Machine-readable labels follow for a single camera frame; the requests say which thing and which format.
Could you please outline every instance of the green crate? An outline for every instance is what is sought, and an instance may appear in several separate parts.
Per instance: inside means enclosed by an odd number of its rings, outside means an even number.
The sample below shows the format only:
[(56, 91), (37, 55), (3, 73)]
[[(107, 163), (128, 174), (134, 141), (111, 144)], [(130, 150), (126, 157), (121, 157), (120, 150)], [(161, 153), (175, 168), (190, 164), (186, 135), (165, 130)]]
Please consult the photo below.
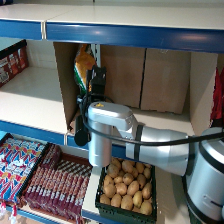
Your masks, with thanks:
[(110, 205), (100, 203), (100, 196), (103, 194), (103, 181), (106, 175), (106, 168), (102, 169), (99, 186), (96, 193), (95, 205), (99, 209), (99, 213), (102, 217), (112, 219), (120, 223), (128, 224), (154, 224), (157, 220), (157, 204), (156, 204), (156, 179), (155, 179), (155, 167), (151, 168), (151, 179), (152, 181), (152, 214), (144, 215), (133, 211), (128, 211), (122, 208), (116, 208)]

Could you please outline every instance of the black cable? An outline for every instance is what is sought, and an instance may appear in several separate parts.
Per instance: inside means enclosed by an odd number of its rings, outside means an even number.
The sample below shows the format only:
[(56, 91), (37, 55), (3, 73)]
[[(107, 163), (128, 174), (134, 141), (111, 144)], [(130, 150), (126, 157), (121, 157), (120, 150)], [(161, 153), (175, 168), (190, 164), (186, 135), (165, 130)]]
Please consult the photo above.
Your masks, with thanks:
[(86, 122), (85, 118), (85, 112), (87, 109), (87, 99), (88, 95), (83, 98), (83, 105), (81, 106), (81, 111), (82, 111), (82, 118), (83, 118), (83, 123), (86, 126), (89, 131), (104, 137), (108, 138), (110, 140), (115, 140), (115, 141), (120, 141), (120, 142), (125, 142), (125, 143), (130, 143), (130, 144), (137, 144), (137, 145), (142, 145), (142, 146), (171, 146), (171, 145), (182, 145), (182, 144), (189, 144), (189, 143), (195, 143), (195, 142), (200, 142), (203, 140), (211, 140), (211, 139), (218, 139), (218, 138), (223, 138), (224, 137), (224, 132), (216, 133), (216, 134), (210, 134), (210, 135), (204, 135), (204, 136), (199, 136), (199, 137), (193, 137), (193, 138), (186, 138), (186, 139), (178, 139), (174, 141), (166, 141), (166, 142), (142, 142), (142, 141), (136, 141), (132, 139), (126, 139), (122, 137), (117, 137), (117, 136), (112, 136), (108, 134), (104, 134), (102, 132), (99, 132), (93, 128), (91, 128), (88, 123)]

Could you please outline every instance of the robotic arm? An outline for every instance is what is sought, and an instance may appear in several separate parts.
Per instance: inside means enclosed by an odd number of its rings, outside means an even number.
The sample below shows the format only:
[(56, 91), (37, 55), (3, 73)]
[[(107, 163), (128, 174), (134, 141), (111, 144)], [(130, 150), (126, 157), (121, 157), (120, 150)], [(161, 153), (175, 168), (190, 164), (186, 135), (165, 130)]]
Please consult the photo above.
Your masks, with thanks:
[(105, 72), (96, 68), (88, 71), (87, 80), (91, 81), (87, 89), (91, 83), (92, 91), (78, 97), (82, 115), (76, 122), (75, 141), (80, 146), (89, 142), (90, 163), (105, 167), (111, 162), (114, 126), (122, 137), (118, 139), (125, 141), (126, 157), (183, 176), (187, 203), (195, 216), (205, 223), (224, 224), (222, 129), (210, 128), (200, 137), (188, 137), (143, 126), (128, 107), (103, 101)]
[[(142, 126), (128, 107), (107, 102), (95, 102), (89, 106), (88, 124), (91, 128), (110, 135), (112, 126), (115, 126), (123, 138), (144, 142), (188, 138), (182, 132)], [(220, 132), (220, 128), (211, 128), (204, 135)], [(109, 165), (111, 140), (92, 132), (88, 144), (90, 163), (100, 167)], [(126, 143), (126, 156), (184, 176), (187, 203), (195, 216), (205, 223), (224, 223), (223, 141), (213, 139), (194, 144), (151, 147)]]
[[(187, 134), (171, 130), (159, 130), (139, 124), (132, 111), (123, 105), (107, 102), (92, 103), (88, 109), (88, 124), (93, 129), (112, 134), (115, 126), (126, 139), (164, 142), (187, 138)], [(105, 167), (111, 162), (110, 139), (91, 133), (89, 161), (93, 166)], [(187, 144), (148, 147), (126, 143), (126, 156), (144, 163), (160, 167), (168, 172), (183, 176), (188, 164)]]

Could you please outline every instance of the potato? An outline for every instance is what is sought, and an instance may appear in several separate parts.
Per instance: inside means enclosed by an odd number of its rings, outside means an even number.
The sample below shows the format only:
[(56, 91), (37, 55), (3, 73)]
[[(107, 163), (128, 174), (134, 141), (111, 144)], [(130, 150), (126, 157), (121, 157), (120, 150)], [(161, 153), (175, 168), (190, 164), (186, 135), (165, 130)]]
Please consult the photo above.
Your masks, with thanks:
[(123, 177), (124, 175), (125, 175), (124, 170), (120, 170), (119, 173), (118, 173), (118, 176)]
[(145, 184), (146, 184), (146, 178), (145, 178), (145, 176), (143, 175), (143, 174), (139, 174), (138, 175), (138, 177), (137, 177), (137, 181), (138, 181), (138, 183), (139, 183), (139, 187), (140, 187), (140, 189), (142, 190), (143, 189), (143, 187), (145, 186)]
[(108, 166), (107, 174), (109, 176), (111, 176), (112, 178), (115, 178), (118, 176), (118, 173), (119, 173), (119, 169), (114, 164), (110, 164)]
[(121, 163), (118, 161), (118, 159), (112, 157), (111, 164), (114, 164), (119, 170), (121, 170)]
[(105, 187), (108, 184), (114, 184), (114, 181), (109, 175), (106, 175), (104, 178), (103, 186)]
[(128, 160), (128, 162), (131, 163), (132, 166), (135, 165), (135, 161)]
[(128, 186), (127, 194), (133, 196), (138, 190), (139, 190), (139, 184), (138, 181), (135, 180)]
[(149, 198), (149, 199), (144, 199), (144, 201), (147, 201), (147, 202), (149, 202), (149, 203), (152, 203), (152, 197)]
[(124, 183), (118, 183), (115, 185), (117, 194), (124, 196), (127, 193), (127, 186)]
[(117, 208), (121, 206), (121, 196), (119, 194), (115, 194), (111, 199), (111, 205)]
[(142, 190), (142, 197), (144, 199), (149, 199), (150, 195), (151, 195), (151, 191), (152, 191), (152, 184), (151, 183), (147, 183), (145, 185), (145, 187)]
[(129, 161), (124, 160), (122, 162), (122, 169), (124, 170), (125, 173), (132, 173), (133, 166), (131, 165), (131, 163)]
[(112, 198), (116, 193), (116, 187), (113, 184), (108, 184), (104, 187), (104, 193), (108, 198)]
[(151, 169), (149, 169), (148, 167), (146, 167), (144, 169), (144, 172), (143, 172), (144, 176), (149, 179), (151, 177)]
[(114, 178), (114, 183), (118, 184), (118, 183), (122, 183), (123, 182), (123, 177), (121, 176), (117, 176)]
[(144, 165), (145, 165), (146, 167), (148, 167), (149, 169), (151, 169), (151, 167), (152, 167), (152, 165), (147, 164), (147, 163), (144, 163)]
[(137, 176), (138, 176), (138, 170), (137, 170), (135, 167), (133, 167), (133, 170), (132, 170), (132, 176), (133, 176), (134, 178), (137, 178)]
[(135, 207), (135, 206), (134, 206), (134, 208), (132, 209), (132, 211), (133, 211), (133, 212), (140, 213), (140, 209), (139, 209), (139, 208), (137, 208), (137, 207)]
[(126, 184), (126, 185), (129, 185), (131, 184), (131, 182), (134, 180), (134, 177), (130, 174), (130, 173), (126, 173), (124, 176), (123, 176), (123, 182)]
[(105, 194), (102, 194), (100, 196), (100, 203), (110, 205), (110, 199)]
[(137, 191), (135, 193), (135, 195), (133, 197), (133, 204), (137, 208), (141, 208), (141, 205), (142, 205), (142, 192), (141, 191)]
[(144, 168), (145, 166), (143, 163), (136, 163), (136, 169), (138, 170), (139, 173), (143, 173)]
[(152, 205), (149, 202), (144, 201), (141, 205), (140, 212), (144, 215), (151, 215)]
[(132, 210), (132, 207), (133, 207), (132, 197), (130, 195), (125, 195), (121, 201), (121, 208), (126, 210)]

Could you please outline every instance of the store shelf unit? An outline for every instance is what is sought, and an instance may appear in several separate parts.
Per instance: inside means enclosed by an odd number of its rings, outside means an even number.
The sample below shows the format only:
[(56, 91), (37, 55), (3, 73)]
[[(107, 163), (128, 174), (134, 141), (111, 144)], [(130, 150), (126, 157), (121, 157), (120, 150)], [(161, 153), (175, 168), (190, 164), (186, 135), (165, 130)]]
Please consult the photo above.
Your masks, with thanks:
[(70, 11), (69, 6), (13, 4), (0, 7), (0, 36), (41, 40), (45, 38), (45, 22)]
[(224, 52), (224, 30), (47, 22), (47, 39), (184, 51)]
[[(94, 4), (90, 2), (74, 3), (72, 6), (15, 4), (0, 7), (0, 36), (34, 40), (46, 38), (56, 42), (89, 42), (94, 44), (224, 53), (223, 21), (224, 4), (161, 5), (155, 3)], [(17, 95), (20, 94), (7, 93), (7, 97), (13, 99), (15, 103), (20, 101), (19, 98), (16, 98)], [(5, 101), (2, 104), (2, 99), (4, 97), (1, 97), (1, 108), (10, 111), (12, 108), (8, 107)], [(51, 129), (38, 124), (33, 125), (33, 122), (28, 119), (31, 110), (25, 113), (27, 117), (24, 116), (25, 121), (21, 122), (18, 122), (20, 118), (18, 115), (13, 115), (13, 119), (10, 117), (6, 119), (2, 117), (0, 112), (0, 130), (56, 144), (67, 144), (77, 148), (73, 136), (66, 135), (67, 127), (64, 118), (62, 119), (63, 112), (61, 112), (59, 119), (56, 117), (51, 120), (53, 126), (54, 122), (57, 124), (53, 129), (52, 125), (50, 125)], [(163, 119), (160, 115), (155, 116), (153, 112), (146, 114), (147, 119), (142, 115), (137, 115), (136, 118), (151, 127), (172, 127), (174, 130), (187, 132), (189, 135), (194, 134), (189, 118), (179, 119), (176, 116), (172, 119), (172, 114), (170, 114)], [(59, 120), (63, 120), (63, 127), (58, 125)], [(125, 159), (124, 146), (114, 145), (112, 155)], [(99, 169), (92, 173), (82, 215), (98, 222), (114, 224), (115, 222), (111, 220), (103, 219), (94, 205), (99, 174)], [(157, 190), (159, 203), (157, 223), (190, 223), (186, 203), (183, 202), (183, 192), (180, 192), (178, 188), (178, 186), (181, 186), (180, 178), (177, 180), (176, 176), (159, 169), (156, 171), (156, 176), (157, 186), (160, 186), (160, 189)], [(175, 186), (172, 186), (173, 180), (178, 182)], [(60, 223), (60, 221), (51, 221), (49, 217), (45, 219), (42, 214), (34, 214), (29, 209), (19, 210), (18, 213), (42, 223)]]
[(0, 36), (41, 40), (41, 22), (0, 20)]
[[(9, 212), (12, 212), (12, 207), (11, 206), (6, 206), (6, 210), (9, 211)], [(45, 223), (45, 224), (59, 224), (60, 223), (60, 222), (53, 221), (53, 220), (50, 220), (48, 218), (41, 217), (39, 215), (30, 213), (30, 212), (27, 212), (27, 211), (24, 211), (24, 210), (21, 210), (21, 209), (17, 210), (17, 214), (21, 215), (23, 217), (26, 217), (28, 219), (33, 219), (33, 220), (38, 221), (40, 223)]]
[(26, 68), (0, 89), (0, 130), (64, 145), (67, 132), (56, 70)]

